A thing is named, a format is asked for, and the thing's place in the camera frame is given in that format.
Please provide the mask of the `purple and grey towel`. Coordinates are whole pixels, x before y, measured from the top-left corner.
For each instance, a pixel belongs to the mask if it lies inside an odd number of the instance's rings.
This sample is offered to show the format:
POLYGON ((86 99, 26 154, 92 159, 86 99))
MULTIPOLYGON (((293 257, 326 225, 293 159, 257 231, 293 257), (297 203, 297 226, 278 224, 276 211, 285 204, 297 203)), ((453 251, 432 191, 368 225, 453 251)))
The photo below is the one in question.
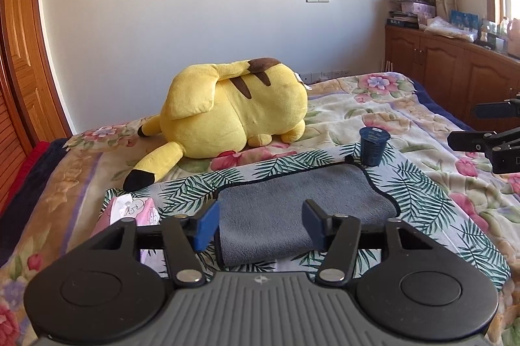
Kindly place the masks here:
POLYGON ((307 253, 313 243, 302 223, 303 204, 314 201, 328 215, 382 226, 400 214, 397 201, 346 161, 223 187, 217 193, 221 265, 231 268, 307 253))

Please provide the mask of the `pink tissue box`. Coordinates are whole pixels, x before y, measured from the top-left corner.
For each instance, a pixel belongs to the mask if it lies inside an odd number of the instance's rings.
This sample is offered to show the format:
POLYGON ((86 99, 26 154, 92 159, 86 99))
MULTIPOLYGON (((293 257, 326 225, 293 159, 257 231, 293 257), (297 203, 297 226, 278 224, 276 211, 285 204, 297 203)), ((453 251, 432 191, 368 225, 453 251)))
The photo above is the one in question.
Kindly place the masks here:
MULTIPOLYGON (((135 219, 137 226, 157 225, 160 222, 159 212, 150 197, 133 198, 131 194, 124 194, 109 200, 93 228, 91 237, 124 218, 135 219)), ((141 249, 139 254, 142 264, 165 277, 164 254, 161 250, 141 249)))

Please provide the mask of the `wooden cabinet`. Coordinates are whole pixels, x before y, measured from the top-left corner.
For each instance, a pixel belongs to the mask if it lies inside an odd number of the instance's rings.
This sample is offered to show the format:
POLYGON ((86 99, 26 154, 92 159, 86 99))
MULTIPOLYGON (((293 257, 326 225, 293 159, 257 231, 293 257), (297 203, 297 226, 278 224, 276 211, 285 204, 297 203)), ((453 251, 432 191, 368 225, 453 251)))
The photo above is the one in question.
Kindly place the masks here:
POLYGON ((517 117, 479 119, 480 103, 519 93, 519 61, 476 44, 416 29, 385 27, 385 61, 419 82, 431 99, 474 130, 514 129, 517 117))

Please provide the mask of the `palm leaf print cloth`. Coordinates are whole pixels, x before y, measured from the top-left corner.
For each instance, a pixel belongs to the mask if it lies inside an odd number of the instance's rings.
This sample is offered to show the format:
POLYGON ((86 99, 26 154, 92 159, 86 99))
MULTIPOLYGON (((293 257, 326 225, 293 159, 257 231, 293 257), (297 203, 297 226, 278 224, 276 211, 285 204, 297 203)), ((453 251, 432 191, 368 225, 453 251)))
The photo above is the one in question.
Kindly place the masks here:
MULTIPOLYGON (((375 187, 397 201, 400 214, 396 217, 410 224, 448 250, 472 264, 502 287, 510 276, 509 265, 482 229, 456 204, 455 198, 434 183, 415 164, 393 147, 384 151, 376 167, 359 163, 359 145, 341 145, 323 150, 291 151, 244 166, 217 166, 211 172, 161 182, 137 192, 111 189, 106 193, 102 210, 112 197, 131 194, 133 198, 150 197, 159 212, 160 221, 175 215, 195 214, 208 200, 216 200, 223 187, 247 182, 260 182, 272 176, 311 170, 340 162, 364 169, 375 187)), ((313 248, 307 253, 274 261, 249 263, 235 267, 221 265, 216 255, 217 231, 207 248, 197 253, 203 272, 217 271, 274 272, 305 271, 315 274, 324 256, 313 248)))

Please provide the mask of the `dark blue cup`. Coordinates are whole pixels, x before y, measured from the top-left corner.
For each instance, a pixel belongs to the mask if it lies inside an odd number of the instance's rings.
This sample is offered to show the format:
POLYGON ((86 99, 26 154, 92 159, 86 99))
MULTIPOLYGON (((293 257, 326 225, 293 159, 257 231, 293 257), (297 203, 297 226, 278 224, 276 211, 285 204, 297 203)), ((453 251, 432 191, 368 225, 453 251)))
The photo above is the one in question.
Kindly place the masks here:
POLYGON ((363 166, 378 166, 390 140, 390 133, 378 127, 364 127, 359 131, 360 163, 363 166))

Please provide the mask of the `pink detergent bottle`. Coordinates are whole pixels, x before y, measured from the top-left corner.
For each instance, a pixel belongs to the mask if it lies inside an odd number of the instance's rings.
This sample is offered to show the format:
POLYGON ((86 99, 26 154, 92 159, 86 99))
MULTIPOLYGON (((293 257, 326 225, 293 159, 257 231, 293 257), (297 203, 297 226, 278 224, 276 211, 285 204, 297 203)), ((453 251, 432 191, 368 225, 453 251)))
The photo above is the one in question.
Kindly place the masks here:
POLYGON ((508 24, 507 52, 513 58, 520 58, 520 19, 512 19, 508 24))

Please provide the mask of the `floral bed blanket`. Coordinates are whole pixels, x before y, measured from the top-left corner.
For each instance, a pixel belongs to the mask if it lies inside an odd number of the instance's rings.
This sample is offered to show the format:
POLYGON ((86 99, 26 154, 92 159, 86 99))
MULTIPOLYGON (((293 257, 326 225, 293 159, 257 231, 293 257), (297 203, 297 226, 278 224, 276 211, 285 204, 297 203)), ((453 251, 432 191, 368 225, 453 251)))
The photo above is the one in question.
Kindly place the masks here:
MULTIPOLYGON (((519 271, 519 176, 496 175, 481 154, 454 152, 447 137, 462 124, 437 106, 417 82, 397 73, 331 79, 310 91, 306 131, 292 146, 306 151, 356 141, 365 126, 387 130, 392 145, 420 168, 494 242, 519 271)), ((35 334, 23 308, 30 277, 86 239, 109 188, 120 187, 154 145, 138 122, 87 130, 64 147, 19 243, 1 266, 1 342, 27 345, 35 334)))

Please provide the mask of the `yellow plush toy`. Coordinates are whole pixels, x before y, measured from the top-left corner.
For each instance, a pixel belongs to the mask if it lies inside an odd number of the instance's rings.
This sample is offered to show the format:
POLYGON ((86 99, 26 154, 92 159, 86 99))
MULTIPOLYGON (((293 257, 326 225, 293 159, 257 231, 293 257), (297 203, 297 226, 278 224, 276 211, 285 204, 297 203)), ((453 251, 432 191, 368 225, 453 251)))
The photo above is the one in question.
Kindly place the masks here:
POLYGON ((161 112, 137 130, 161 135, 127 174, 123 190, 161 180, 182 158, 211 159, 226 151, 268 145, 275 136, 292 144, 305 131, 308 86, 276 58, 193 64, 178 73, 161 112))

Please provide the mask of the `blue box on cabinet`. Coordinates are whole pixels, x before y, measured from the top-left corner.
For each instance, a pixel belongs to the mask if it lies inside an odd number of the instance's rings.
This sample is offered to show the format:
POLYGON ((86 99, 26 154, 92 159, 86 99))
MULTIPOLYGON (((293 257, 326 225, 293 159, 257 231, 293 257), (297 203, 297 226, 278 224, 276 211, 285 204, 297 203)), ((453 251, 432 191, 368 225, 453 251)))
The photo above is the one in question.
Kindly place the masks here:
POLYGON ((467 31, 477 31, 479 29, 479 16, 473 13, 451 10, 449 22, 452 26, 467 31))

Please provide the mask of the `white plastic bag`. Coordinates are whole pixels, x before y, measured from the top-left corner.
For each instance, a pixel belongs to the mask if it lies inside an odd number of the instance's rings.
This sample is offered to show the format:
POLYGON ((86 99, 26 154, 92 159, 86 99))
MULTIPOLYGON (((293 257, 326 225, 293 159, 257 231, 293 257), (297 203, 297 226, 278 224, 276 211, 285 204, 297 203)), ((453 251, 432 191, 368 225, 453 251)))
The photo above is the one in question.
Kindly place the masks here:
POLYGON ((457 39, 468 43, 474 43, 477 39, 477 32, 455 27, 440 16, 428 19, 424 31, 430 34, 450 39, 457 39))

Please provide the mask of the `red and navy folded blankets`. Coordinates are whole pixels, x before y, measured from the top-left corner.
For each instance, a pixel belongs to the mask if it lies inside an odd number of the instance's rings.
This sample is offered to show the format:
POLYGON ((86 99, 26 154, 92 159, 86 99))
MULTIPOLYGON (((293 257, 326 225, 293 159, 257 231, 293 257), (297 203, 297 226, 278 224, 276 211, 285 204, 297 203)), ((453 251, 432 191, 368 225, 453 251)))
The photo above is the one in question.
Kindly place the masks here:
POLYGON ((4 266, 20 241, 35 205, 57 165, 67 154, 68 138, 41 141, 18 170, 1 211, 1 265, 4 266))

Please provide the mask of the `wooden slatted wardrobe door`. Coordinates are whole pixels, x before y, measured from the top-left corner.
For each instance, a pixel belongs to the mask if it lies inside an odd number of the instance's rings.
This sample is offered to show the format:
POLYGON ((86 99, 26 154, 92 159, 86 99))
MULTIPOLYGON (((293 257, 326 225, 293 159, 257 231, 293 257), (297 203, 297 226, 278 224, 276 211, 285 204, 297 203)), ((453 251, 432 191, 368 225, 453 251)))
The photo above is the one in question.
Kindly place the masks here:
POLYGON ((72 135, 44 43, 39 0, 1 0, 1 210, 39 142, 72 135))

